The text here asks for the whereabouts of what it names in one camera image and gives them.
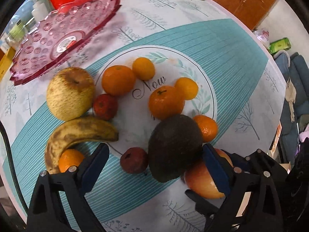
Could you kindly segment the small yellow orange citrus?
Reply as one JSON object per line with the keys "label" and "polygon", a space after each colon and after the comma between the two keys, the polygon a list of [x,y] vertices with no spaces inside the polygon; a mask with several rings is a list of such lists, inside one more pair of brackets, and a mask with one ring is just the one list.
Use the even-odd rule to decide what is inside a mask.
{"label": "small yellow orange citrus", "polygon": [[177,79],[174,86],[183,93],[186,101],[194,99],[199,91],[196,82],[186,77]]}

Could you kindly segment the red yellow apple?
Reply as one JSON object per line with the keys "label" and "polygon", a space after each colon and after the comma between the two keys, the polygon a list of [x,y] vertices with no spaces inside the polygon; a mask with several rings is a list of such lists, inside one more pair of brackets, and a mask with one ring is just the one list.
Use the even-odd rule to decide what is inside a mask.
{"label": "red yellow apple", "polygon": [[203,146],[202,158],[186,170],[184,180],[188,188],[206,199],[219,199],[229,193],[229,176],[223,166],[233,167],[230,157],[222,150]]}

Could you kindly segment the brown spotted banana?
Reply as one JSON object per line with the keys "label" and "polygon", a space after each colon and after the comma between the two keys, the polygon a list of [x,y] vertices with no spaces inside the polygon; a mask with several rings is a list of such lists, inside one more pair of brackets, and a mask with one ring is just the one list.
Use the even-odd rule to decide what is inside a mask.
{"label": "brown spotted banana", "polygon": [[45,165],[50,174],[60,173],[59,159],[65,150],[79,143],[114,142],[119,132],[111,123],[94,116],[84,116],[59,125],[50,135],[45,148]]}

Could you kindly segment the green box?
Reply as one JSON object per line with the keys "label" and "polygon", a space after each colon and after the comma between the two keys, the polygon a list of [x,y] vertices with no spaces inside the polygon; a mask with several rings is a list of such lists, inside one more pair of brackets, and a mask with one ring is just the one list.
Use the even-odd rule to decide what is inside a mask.
{"label": "green box", "polygon": [[284,37],[282,39],[276,40],[272,43],[270,43],[269,47],[269,53],[271,55],[276,54],[280,50],[289,50],[291,48],[291,43],[287,37]]}

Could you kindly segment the white squeeze bottle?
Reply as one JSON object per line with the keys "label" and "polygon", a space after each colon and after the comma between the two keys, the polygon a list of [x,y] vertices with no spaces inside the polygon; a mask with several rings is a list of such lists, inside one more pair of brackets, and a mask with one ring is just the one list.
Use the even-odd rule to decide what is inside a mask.
{"label": "white squeeze bottle", "polygon": [[49,12],[44,3],[37,1],[37,2],[34,2],[33,10],[31,11],[31,14],[33,15],[35,21],[38,23],[44,20],[48,16]]}

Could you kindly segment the pink glass fruit bowl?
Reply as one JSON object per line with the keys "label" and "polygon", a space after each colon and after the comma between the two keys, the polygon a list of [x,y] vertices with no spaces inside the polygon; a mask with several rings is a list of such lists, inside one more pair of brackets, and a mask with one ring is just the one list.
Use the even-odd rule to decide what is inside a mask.
{"label": "pink glass fruit bowl", "polygon": [[117,13],[121,0],[75,0],[50,12],[26,35],[10,68],[15,86],[47,73],[83,48]]}

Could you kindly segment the clear glass bottle green label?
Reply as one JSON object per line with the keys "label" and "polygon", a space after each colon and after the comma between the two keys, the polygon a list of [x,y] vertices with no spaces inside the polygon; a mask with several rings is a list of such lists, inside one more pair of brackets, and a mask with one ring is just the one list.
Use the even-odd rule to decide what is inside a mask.
{"label": "clear glass bottle green label", "polygon": [[20,41],[26,34],[25,26],[21,20],[18,20],[10,30],[10,36],[16,41]]}

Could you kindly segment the dark red small fruit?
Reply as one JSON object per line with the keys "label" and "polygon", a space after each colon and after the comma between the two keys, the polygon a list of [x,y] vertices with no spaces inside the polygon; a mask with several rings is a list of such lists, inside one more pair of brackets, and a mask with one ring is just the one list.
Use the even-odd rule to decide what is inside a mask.
{"label": "dark red small fruit", "polygon": [[143,173],[148,167],[148,154],[139,147],[129,148],[121,156],[120,165],[128,174]]}

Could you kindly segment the large orange tangerine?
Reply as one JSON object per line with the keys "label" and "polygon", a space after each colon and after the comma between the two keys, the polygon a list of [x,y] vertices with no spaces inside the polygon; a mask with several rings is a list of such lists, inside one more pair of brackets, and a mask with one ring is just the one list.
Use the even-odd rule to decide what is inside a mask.
{"label": "large orange tangerine", "polygon": [[102,76],[103,90],[112,96],[123,96],[135,86],[136,76],[127,66],[116,65],[105,70]]}

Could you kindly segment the dark avocado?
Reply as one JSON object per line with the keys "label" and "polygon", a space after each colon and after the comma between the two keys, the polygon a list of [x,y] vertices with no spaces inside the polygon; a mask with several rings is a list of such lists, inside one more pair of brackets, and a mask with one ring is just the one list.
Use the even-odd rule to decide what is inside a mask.
{"label": "dark avocado", "polygon": [[152,176],[161,183],[180,177],[198,162],[203,137],[197,123],[186,115],[174,115],[159,122],[148,142]]}

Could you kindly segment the small yellow orange kumquat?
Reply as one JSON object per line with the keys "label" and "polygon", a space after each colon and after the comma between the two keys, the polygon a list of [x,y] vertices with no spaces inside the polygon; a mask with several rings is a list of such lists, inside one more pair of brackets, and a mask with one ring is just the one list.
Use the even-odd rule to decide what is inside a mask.
{"label": "small yellow orange kumquat", "polygon": [[155,66],[148,58],[139,57],[132,63],[132,71],[139,80],[148,81],[155,75]]}

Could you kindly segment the yellow tin box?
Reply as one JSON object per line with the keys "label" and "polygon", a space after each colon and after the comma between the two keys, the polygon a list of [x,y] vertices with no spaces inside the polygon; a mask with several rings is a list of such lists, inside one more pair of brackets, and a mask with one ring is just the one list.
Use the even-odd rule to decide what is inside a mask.
{"label": "yellow tin box", "polygon": [[10,47],[0,62],[0,81],[3,80],[4,75],[9,70],[10,66],[12,65],[13,58],[15,56],[15,49]]}

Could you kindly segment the yellow pear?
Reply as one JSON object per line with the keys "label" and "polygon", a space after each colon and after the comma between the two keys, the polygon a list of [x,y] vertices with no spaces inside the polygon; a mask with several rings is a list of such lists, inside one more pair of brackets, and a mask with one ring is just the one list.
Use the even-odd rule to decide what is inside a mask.
{"label": "yellow pear", "polygon": [[50,81],[46,102],[57,119],[69,121],[82,116],[92,107],[95,93],[94,80],[85,69],[68,67]]}

